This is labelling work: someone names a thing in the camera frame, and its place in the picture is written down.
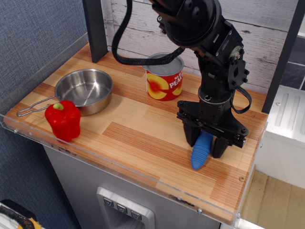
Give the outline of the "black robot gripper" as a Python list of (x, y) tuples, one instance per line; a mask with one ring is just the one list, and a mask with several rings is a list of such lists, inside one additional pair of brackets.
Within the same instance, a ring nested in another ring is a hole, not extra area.
[(242, 148), (249, 131), (232, 114), (232, 95), (226, 94), (222, 99), (215, 99), (203, 94), (199, 98), (199, 102), (180, 100), (177, 103), (177, 117), (183, 121), (187, 143), (194, 146), (204, 130), (217, 137), (213, 158), (221, 158), (228, 146)]

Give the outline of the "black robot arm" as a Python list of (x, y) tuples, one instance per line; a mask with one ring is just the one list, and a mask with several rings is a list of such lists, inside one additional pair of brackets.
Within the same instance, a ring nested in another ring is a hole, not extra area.
[(217, 0), (154, 0), (161, 29), (182, 48), (194, 51), (201, 72), (198, 102), (179, 101), (178, 118), (183, 122), (189, 145), (202, 131), (215, 136), (212, 155), (220, 158), (228, 146), (243, 147), (248, 129), (234, 114), (244, 113), (233, 105), (235, 92), (247, 99), (242, 88), (249, 74), (243, 60), (242, 37), (222, 16)]

